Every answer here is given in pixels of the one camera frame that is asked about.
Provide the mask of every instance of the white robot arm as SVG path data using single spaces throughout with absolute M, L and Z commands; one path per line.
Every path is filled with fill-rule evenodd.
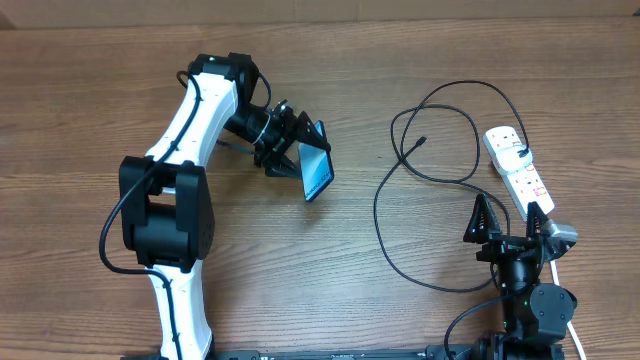
M 274 110 L 250 103 L 258 78 L 248 55 L 199 55 L 189 66 L 182 105 L 160 141 L 145 158 L 126 157 L 120 166 L 121 197 L 131 192 L 121 210 L 125 245 L 136 252 L 140 264 L 165 278 L 149 275 L 162 323 L 160 353 L 123 359 L 202 360 L 212 354 L 202 289 L 202 263 L 214 232 L 205 169 L 222 129 L 255 146 L 254 163 L 263 166 L 267 176 L 300 177 L 284 155 L 296 140 L 330 151 L 326 137 L 304 112 L 296 117 L 285 101 Z M 145 186 L 136 186 L 142 178 L 147 179 Z M 174 194 L 175 205 L 150 200 L 162 192 Z

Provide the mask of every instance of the power socket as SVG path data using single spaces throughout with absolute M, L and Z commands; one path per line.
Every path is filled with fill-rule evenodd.
M 511 126 L 498 126 L 487 131 L 482 137 L 493 164 L 496 165 L 496 154 L 500 151 L 512 147 L 522 146 L 522 141 L 518 133 Z M 520 168 L 509 174 L 500 174 L 504 180 L 516 207 L 522 216 L 522 220 L 527 221 L 527 208 L 530 202 L 538 202 L 542 211 L 548 214 L 554 208 L 553 200 L 549 190 L 544 186 L 542 178 L 538 174 L 533 163 Z

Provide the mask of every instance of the phone screen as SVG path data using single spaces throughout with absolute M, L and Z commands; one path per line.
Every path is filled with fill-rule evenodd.
M 315 126 L 326 140 L 327 135 L 322 121 L 318 120 Z M 298 157 L 302 171 L 304 198 L 307 202 L 311 202 L 333 181 L 331 157 L 326 151 L 304 143 L 298 145 Z

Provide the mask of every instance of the power cord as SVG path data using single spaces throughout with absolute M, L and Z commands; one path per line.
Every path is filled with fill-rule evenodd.
M 465 80 L 465 81 L 476 83 L 475 80 Z M 471 288 L 464 288 L 464 289 L 452 289 L 452 288 L 445 288 L 445 287 L 441 287 L 441 286 L 437 286 L 437 285 L 427 284 L 425 282 L 416 280 L 416 279 L 406 275 L 405 273 L 400 271 L 400 269 L 398 269 L 398 267 L 393 263 L 393 261 L 391 260 L 391 258 L 387 254 L 387 250 L 384 247 L 384 242 L 382 240 L 382 235 L 380 233 L 380 226 L 378 224 L 378 197 L 380 195 L 380 191 L 382 190 L 382 187 L 386 184 L 386 182 L 389 180 L 391 175 L 396 171 L 396 169 L 400 166 L 400 164 L 403 164 L 409 171 L 411 171 L 413 174 L 415 174 L 416 176 L 418 176 L 420 178 L 423 178 L 423 179 L 426 179 L 426 180 L 429 180 L 429 181 L 433 181 L 433 182 L 437 182 L 437 183 L 456 184 L 456 185 L 464 186 L 464 187 L 467 187 L 467 188 L 473 189 L 475 191 L 478 191 L 478 192 L 486 194 L 489 198 L 491 198 L 493 201 L 495 201 L 498 204 L 498 206 L 500 206 L 502 211 L 504 212 L 504 215 L 505 215 L 505 218 L 506 218 L 506 221 L 507 221 L 507 235 L 511 234 L 511 220 L 510 220 L 510 217 L 509 217 L 509 211 L 504 206 L 504 204 L 498 198 L 493 196 L 491 193 L 481 189 L 478 186 L 471 185 L 471 184 L 468 184 L 468 183 L 465 182 L 466 180 L 471 178 L 473 176 L 473 174 L 475 174 L 476 169 L 478 168 L 478 165 L 480 163 L 480 138 L 478 137 L 478 129 L 476 128 L 476 125 L 475 125 L 473 119 L 466 112 L 460 110 L 459 108 L 453 107 L 453 106 L 442 105 L 442 104 L 428 104 L 428 105 L 425 104 L 426 101 L 431 97 L 431 95 L 433 95 L 439 89 L 442 89 L 442 88 L 444 88 L 446 86 L 449 86 L 449 85 L 459 84 L 459 83 L 462 83 L 462 82 L 457 81 L 457 82 L 445 84 L 445 85 L 442 85 L 442 86 L 438 87 L 436 90 L 432 91 L 429 95 L 427 95 L 427 97 L 425 97 L 424 100 L 422 100 L 420 105 L 418 105 L 415 108 L 404 110 L 404 111 L 400 112 L 399 114 L 397 114 L 393 118 L 393 120 L 391 121 L 391 144 L 393 145 L 393 150 L 395 151 L 396 156 L 398 157 L 398 162 L 391 168 L 391 170 L 389 170 L 389 172 L 384 177 L 382 182 L 380 182 L 380 185 L 378 186 L 378 190 L 376 191 L 376 195 L 375 195 L 375 197 L 373 199 L 373 222 L 374 222 L 374 225 L 375 225 L 375 228 L 376 228 L 376 234 L 378 235 L 378 242 L 380 243 L 380 248 L 382 249 L 382 254 L 384 255 L 385 259 L 387 259 L 387 262 L 389 263 L 389 265 L 391 265 L 393 270 L 395 270 L 400 276 L 402 276 L 403 278 L 411 281 L 414 284 L 417 284 L 417 285 L 420 285 L 420 286 L 424 286 L 426 288 L 437 290 L 437 291 L 452 292 L 452 293 L 466 293 L 466 292 L 472 292 L 472 291 L 477 291 L 477 290 L 483 289 L 487 285 L 491 284 L 491 282 L 495 283 L 495 280 L 494 280 L 495 279 L 495 273 L 492 271 L 491 278 L 489 280 L 487 280 L 486 282 L 484 282 L 484 283 L 482 283 L 482 284 L 480 284 L 478 286 L 474 286 L 474 287 L 471 287 Z M 409 130 L 409 127 L 411 126 L 411 122 L 413 121 L 413 119 L 416 116 L 416 114 L 422 109 L 445 109 L 445 110 L 455 111 L 455 112 L 461 114 L 462 116 L 464 116 L 469 121 L 469 124 L 471 124 L 471 127 L 473 128 L 473 132 L 474 132 L 475 139 L 476 139 L 476 160 L 475 160 L 475 164 L 473 166 L 473 169 L 471 170 L 471 172 L 468 175 L 466 175 L 466 176 L 464 176 L 464 177 L 462 177 L 460 179 L 439 179 L 439 178 L 434 178 L 434 177 L 425 175 L 425 174 L 419 172 L 418 170 L 416 170 L 413 166 L 411 166 L 411 164 L 409 163 L 409 160 L 407 159 L 408 156 L 413 152 L 413 150 L 415 150 L 416 148 L 422 146 L 425 143 L 425 141 L 427 140 L 427 138 L 424 137 L 424 136 L 421 137 L 418 140 L 418 142 L 416 142 L 416 144 L 407 153 L 404 152 L 404 142 L 405 142 L 405 139 L 406 139 L 407 131 Z M 400 149 L 398 150 L 398 147 L 397 147 L 396 141 L 395 141 L 395 137 L 394 137 L 394 126 L 395 126 L 395 123 L 398 120 L 398 118 L 400 118 L 400 116 L 402 116 L 404 114 L 407 114 L 409 112 L 413 112 L 413 114 L 411 115 L 411 117 L 409 118 L 409 121 L 407 122 L 407 125 L 405 126 L 404 132 L 402 134 L 402 140 L 400 141 Z
M 422 146 L 425 141 L 427 141 L 426 137 L 421 137 L 416 144 L 409 149 L 409 151 L 407 151 L 406 154 L 403 155 L 403 159 L 402 160 L 406 160 L 406 158 L 411 155 L 411 153 L 417 149 L 418 147 Z M 402 276 L 403 278 L 411 281 L 414 284 L 420 285 L 420 286 L 424 286 L 427 287 L 429 289 L 433 289 L 433 290 L 438 290 L 438 291 L 444 291 L 444 292 L 452 292 L 452 293 L 466 293 L 466 292 L 472 292 L 472 291 L 477 291 L 480 289 L 485 288 L 487 285 L 491 284 L 492 281 L 494 281 L 495 276 L 492 276 L 491 279 L 489 279 L 488 281 L 478 285 L 478 286 L 474 286 L 472 288 L 468 288 L 468 289 L 451 289 L 451 288 L 445 288 L 445 287 L 441 287 L 441 286 L 437 286 L 437 285 L 432 285 L 432 284 L 427 284 L 425 282 L 416 280 L 412 277 L 410 277 L 409 275 L 403 273 L 402 271 L 400 271 L 400 269 L 398 269 L 398 267 L 393 263 L 393 261 L 391 261 L 391 258 L 389 258 L 389 255 L 387 254 L 387 250 L 384 247 L 384 243 L 382 241 L 382 235 L 380 234 L 380 226 L 378 225 L 378 197 L 380 196 L 380 191 L 382 190 L 382 187 L 384 186 L 384 184 L 387 183 L 387 180 L 389 180 L 389 178 L 391 177 L 391 175 L 396 171 L 396 169 L 398 168 L 398 166 L 400 166 L 400 164 L 402 164 L 402 160 L 398 160 L 398 162 L 393 165 L 393 167 L 391 168 L 391 170 L 389 170 L 389 173 L 387 173 L 387 175 L 384 177 L 384 179 L 382 180 L 382 182 L 380 183 L 380 186 L 378 186 L 378 190 L 376 191 L 376 196 L 373 198 L 373 223 L 376 227 L 376 234 L 378 234 L 378 241 L 380 242 L 380 249 L 382 249 L 382 254 L 384 255 L 385 259 L 387 259 L 387 262 L 389 263 L 389 265 L 391 265 L 391 267 L 393 268 L 393 270 L 395 270 L 400 276 Z
M 135 191 L 142 184 L 145 184 L 146 181 L 149 179 L 149 177 L 153 175 L 153 173 L 156 171 L 156 169 L 169 158 L 169 156 L 171 155 L 171 153 L 173 153 L 174 150 L 178 148 L 178 144 L 180 143 L 180 140 L 182 140 L 182 138 L 184 137 L 184 134 L 189 129 L 189 126 L 193 122 L 193 119 L 195 118 L 196 113 L 198 112 L 200 101 L 202 101 L 202 98 L 200 97 L 200 87 L 198 86 L 198 82 L 190 73 L 186 71 L 179 71 L 176 74 L 176 76 L 178 78 L 178 81 L 181 84 L 183 84 L 185 87 L 187 84 L 182 80 L 181 78 L 182 75 L 185 75 L 188 78 L 188 80 L 191 81 L 196 92 L 195 103 L 193 105 L 193 109 L 191 110 L 191 114 L 189 114 L 189 117 L 187 118 L 187 121 L 184 123 L 184 126 L 182 127 L 182 129 L 180 130 L 176 138 L 171 142 L 169 148 L 164 153 L 164 155 L 162 155 L 147 171 L 144 172 L 144 174 L 138 179 L 138 181 L 136 181 L 133 184 L 133 186 L 129 189 L 129 191 L 127 191 L 120 198 L 120 200 L 114 206 L 113 210 L 111 210 L 111 213 L 109 214 L 109 217 L 107 217 L 107 221 L 105 222 L 102 228 L 102 232 L 100 233 L 100 245 L 99 245 L 100 260 L 102 260 L 102 263 L 104 264 L 104 266 L 106 266 L 109 270 L 118 274 L 152 275 L 159 278 L 162 281 L 162 287 L 167 292 L 167 303 L 169 306 L 169 321 L 171 323 L 171 333 L 173 334 L 173 338 L 171 340 L 176 345 L 176 353 L 178 355 L 178 360 L 182 360 L 182 352 L 180 350 L 180 341 L 178 339 L 178 336 L 180 334 L 178 334 L 178 330 L 176 326 L 175 309 L 173 306 L 173 296 L 171 294 L 171 282 L 169 281 L 169 279 L 167 279 L 166 276 L 164 276 L 164 274 L 156 270 L 124 269 L 124 268 L 120 268 L 113 265 L 107 258 L 106 242 L 107 242 L 107 234 L 109 233 L 109 229 L 111 229 L 111 225 L 113 225 L 113 222 L 116 219 L 116 216 L 118 215 L 120 210 L 122 210 L 122 207 L 124 206 L 127 199 L 129 199 L 129 197 L 131 196 L 131 193 L 133 193 L 133 191 Z
M 479 305 L 476 305 L 470 309 L 468 309 L 467 311 L 463 312 L 462 314 L 458 315 L 457 318 L 455 318 L 455 320 L 453 320 L 451 322 L 451 325 L 449 325 L 449 327 L 447 328 L 447 331 L 444 333 L 444 352 L 447 355 L 447 358 L 449 358 L 449 360 L 455 360 L 455 357 L 453 356 L 453 354 L 451 353 L 451 350 L 449 349 L 449 336 L 451 336 L 451 331 L 453 331 L 453 328 L 460 322 L 462 321 L 462 319 L 464 319 L 466 316 L 471 315 L 479 310 L 482 310 L 484 308 L 486 308 L 487 306 L 508 300 L 514 296 L 520 295 L 522 293 L 525 293 L 526 291 L 528 291 L 532 286 L 534 286 L 536 284 L 536 280 L 540 278 L 540 274 L 542 273 L 542 268 L 544 267 L 544 259 L 545 259 L 545 246 L 544 246 L 544 240 L 541 241 L 540 244 L 538 244 L 538 248 L 540 249 L 540 258 L 538 260 L 538 270 L 537 270 L 537 274 L 536 277 L 533 278 L 531 280 L 531 282 L 529 284 L 527 284 L 527 286 L 523 287 L 522 289 L 520 289 L 519 291 L 516 291 L 513 294 L 505 294 L 496 298 L 493 298 L 489 301 L 483 302 Z
M 454 293 L 464 293 L 464 292 L 471 292 L 471 291 L 476 291 L 476 290 L 480 290 L 484 287 L 486 287 L 487 285 L 489 285 L 491 282 L 494 283 L 494 285 L 496 286 L 497 289 L 499 289 L 498 284 L 496 282 L 496 272 L 493 269 L 494 264 L 491 264 L 490 266 L 490 271 L 491 271 L 491 279 L 489 279 L 487 282 L 475 286 L 473 288 L 468 288 L 468 289 L 449 289 L 449 288 L 443 288 L 440 286 L 435 286 L 432 284 L 427 284 L 421 281 L 418 281 L 416 279 L 411 278 L 410 276 L 404 274 L 402 271 L 400 271 L 400 269 L 398 269 L 395 264 L 393 263 L 393 261 L 391 261 L 391 259 L 389 258 L 389 255 L 387 254 L 387 251 L 384 247 L 384 243 L 382 241 L 382 236 L 380 234 L 380 228 L 378 225 L 378 215 L 377 215 L 377 204 L 378 204 L 378 197 L 380 195 L 380 191 L 382 190 L 382 187 L 384 186 L 384 184 L 389 180 L 389 178 L 391 177 L 391 175 L 395 172 L 395 170 L 400 166 L 400 164 L 403 164 L 409 171 L 411 171 L 414 175 L 425 179 L 425 180 L 429 180 L 429 181 L 433 181 L 436 183 L 444 183 L 444 184 L 456 184 L 456 185 L 460 185 L 460 186 L 464 186 L 467 187 L 469 189 L 473 189 L 475 191 L 481 192 L 485 195 L 487 195 L 491 200 L 495 201 L 498 206 L 502 209 L 505 218 L 506 218 L 506 222 L 507 222 L 507 236 L 511 235 L 511 219 L 509 217 L 509 212 L 507 210 L 507 208 L 504 206 L 504 204 L 497 199 L 495 196 L 493 196 L 492 194 L 484 191 L 483 189 L 481 189 L 480 187 L 477 187 L 475 185 L 471 185 L 466 183 L 465 181 L 469 180 L 473 174 L 475 174 L 476 169 L 478 168 L 478 164 L 480 162 L 480 139 L 478 136 L 478 130 L 476 128 L 475 123 L 473 122 L 473 120 L 471 119 L 471 117 L 465 113 L 464 111 L 460 110 L 459 108 L 453 107 L 453 106 L 449 106 L 449 105 L 442 105 L 442 104 L 426 104 L 427 101 L 431 98 L 431 96 L 433 96 L 436 92 L 440 91 L 441 89 L 444 89 L 446 87 L 452 86 L 452 85 L 457 85 L 457 84 L 478 84 L 478 85 L 483 85 L 486 87 L 489 87 L 493 90 L 495 90 L 498 94 L 500 94 L 500 96 L 502 96 L 502 98 L 507 102 L 507 104 L 509 105 L 509 107 L 511 108 L 511 111 L 513 112 L 513 114 L 516 117 L 516 120 L 518 121 L 518 124 L 520 125 L 520 129 L 522 130 L 522 135 L 524 136 L 525 139 L 525 144 L 526 147 L 521 150 L 519 152 L 521 157 L 524 157 L 528 152 L 529 152 L 529 138 L 527 136 L 527 132 L 524 128 L 524 124 L 522 123 L 522 119 L 520 118 L 520 114 L 518 113 L 518 111 L 516 110 L 515 106 L 513 105 L 513 103 L 511 102 L 511 100 L 509 99 L 509 97 L 507 97 L 507 95 L 502 92 L 502 90 L 500 90 L 499 88 L 497 88 L 496 86 L 489 84 L 487 82 L 484 81 L 478 81 L 478 80 L 460 80 L 460 81 L 453 81 L 450 83 L 446 83 L 444 85 L 441 85 L 439 87 L 437 87 L 435 90 L 433 90 L 432 92 L 430 92 L 421 102 L 418 106 L 411 108 L 411 109 L 407 109 L 404 110 L 400 113 L 398 113 L 393 120 L 391 121 L 391 129 L 390 129 L 390 133 L 391 133 L 391 144 L 393 145 L 393 150 L 396 154 L 396 157 L 398 158 L 398 162 L 391 168 L 391 170 L 389 171 L 389 173 L 387 173 L 387 175 L 384 177 L 384 179 L 382 180 L 382 182 L 380 183 L 380 186 L 378 186 L 378 190 L 376 191 L 376 195 L 374 197 L 373 200 L 373 219 L 374 219 L 374 224 L 375 224 L 375 228 L 376 228 L 376 233 L 378 235 L 378 241 L 380 243 L 380 248 L 382 249 L 382 253 L 384 255 L 384 257 L 386 258 L 387 262 L 389 263 L 389 265 L 391 265 L 391 267 L 403 278 L 418 284 L 420 286 L 424 286 L 430 289 L 434 289 L 434 290 L 439 290 L 439 291 L 445 291 L 445 292 L 454 292 Z M 473 166 L 473 169 L 471 170 L 471 172 L 467 175 L 464 176 L 460 179 L 439 179 L 439 178 L 434 178 L 428 175 L 425 175 L 421 172 L 419 172 L 418 170 L 416 170 L 413 166 L 411 166 L 411 164 L 409 163 L 408 160 L 408 156 L 418 147 L 422 146 L 425 142 L 426 142 L 426 137 L 421 137 L 416 144 L 411 147 L 411 149 L 409 149 L 409 151 L 407 151 L 406 153 L 404 152 L 404 142 L 405 142 L 405 138 L 407 135 L 407 132 L 409 130 L 409 127 L 411 126 L 411 122 L 413 121 L 413 119 L 415 118 L 415 116 L 418 114 L 418 112 L 420 110 L 423 109 L 445 109 L 445 110 L 452 110 L 455 111 L 461 115 L 463 115 L 471 124 L 471 127 L 473 128 L 473 132 L 474 132 L 474 136 L 475 136 L 475 140 L 476 140 L 476 160 L 475 160 L 475 164 Z M 395 141 L 395 137 L 394 137 L 394 126 L 396 121 L 398 120 L 399 117 L 401 117 L 404 114 L 407 113 L 412 113 L 411 116 L 409 117 L 409 120 L 407 121 L 407 125 L 404 128 L 404 132 L 402 133 L 402 138 L 400 140 L 400 148 L 398 149 L 398 146 L 396 145 L 396 141 Z M 542 272 L 542 268 L 543 268 L 543 264 L 544 264 L 544 246 L 540 246 L 540 260 L 539 260 L 539 265 L 538 265 L 538 275 L 536 276 L 536 279 L 540 277 L 540 273 Z M 556 283 L 556 285 L 558 285 L 558 280 L 557 280 L 557 271 L 555 271 L 555 262 L 551 262 L 551 269 L 552 272 L 554 273 L 554 283 Z M 528 290 L 531 286 L 533 286 L 535 283 L 531 282 L 529 285 L 527 285 L 523 290 L 521 291 L 526 291 Z M 447 354 L 447 357 L 449 358 L 449 360 L 454 360 L 454 357 L 452 356 L 450 350 L 449 350 L 449 336 L 451 335 L 451 331 L 453 330 L 453 328 L 456 326 L 456 324 L 458 324 L 462 319 L 464 319 L 467 315 L 473 314 L 474 312 L 477 312 L 481 309 L 484 309 L 485 307 L 488 307 L 490 305 L 493 305 L 495 303 L 498 302 L 502 302 L 512 296 L 517 295 L 516 294 L 507 294 L 504 296 L 500 296 L 494 299 L 491 299 L 487 302 L 484 302 L 482 304 L 476 305 L 470 309 L 468 309 L 467 311 L 463 312 L 462 314 L 460 314 L 452 323 L 451 325 L 449 325 L 449 328 L 447 329 L 446 333 L 445 333 L 445 338 L 444 338 L 444 347 L 445 347 L 445 352 Z M 575 330 L 573 329 L 573 326 L 571 325 L 571 322 L 569 322 L 568 324 L 569 327 L 569 331 L 571 333 L 571 336 L 574 339 L 574 342 L 576 343 L 576 347 L 578 348 L 578 352 L 580 353 L 580 358 L 581 360 L 586 360 L 586 356 L 584 356 L 584 350 L 582 350 L 582 345 L 580 344 L 580 341 L 577 338 L 577 334 L 575 334 Z

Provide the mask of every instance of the wood grain surface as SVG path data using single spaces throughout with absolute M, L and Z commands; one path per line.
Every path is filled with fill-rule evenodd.
M 10 30 L 13 28 L 13 24 L 9 22 L 6 15 L 2 11 L 2 7 L 0 6 L 0 30 Z
M 17 29 L 610 17 L 638 9 L 640 0 L 0 0 Z
M 551 215 L 580 233 L 558 268 L 579 299 L 574 325 L 588 356 L 638 357 L 640 21 L 610 18 L 0 32 L 0 359 L 157 350 L 149 280 L 104 268 L 98 235 L 117 200 L 122 158 L 143 155 L 182 101 L 174 73 L 199 53 L 229 51 L 253 56 L 275 100 L 325 121 L 336 179 L 306 204 L 298 181 L 266 178 L 247 155 L 215 151 L 208 181 L 217 228 L 203 276 L 217 349 L 421 348 L 442 343 L 460 312 L 495 296 L 491 288 L 438 293 L 400 278 L 372 220 L 375 190 L 396 161 L 392 117 L 440 84 L 473 78 L 518 107 L 556 203 Z M 257 89 L 255 102 L 264 99 Z M 463 108 L 481 132 L 517 125 L 479 86 L 433 101 Z M 469 171 L 475 144 L 463 118 L 425 111 L 407 141 L 423 134 L 416 167 L 452 178 Z M 483 145 L 470 182 L 500 197 L 522 234 Z M 380 199 L 396 264 L 443 286 L 486 280 L 478 247 L 461 240 L 474 197 L 399 170 Z M 137 266 L 118 224 L 107 246 L 115 263 Z M 497 307 L 473 315 L 452 342 L 500 322 Z

